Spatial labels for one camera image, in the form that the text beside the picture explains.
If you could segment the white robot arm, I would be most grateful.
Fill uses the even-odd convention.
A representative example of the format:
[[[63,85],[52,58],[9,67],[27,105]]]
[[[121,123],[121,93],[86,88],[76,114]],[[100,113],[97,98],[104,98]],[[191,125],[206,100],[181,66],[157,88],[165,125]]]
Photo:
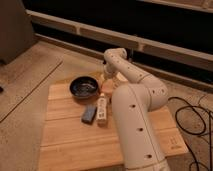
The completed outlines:
[[[120,72],[128,83],[112,93],[112,113],[125,171],[171,171],[148,113],[166,105],[168,89],[156,76],[127,61],[124,48],[104,52],[104,76]]]

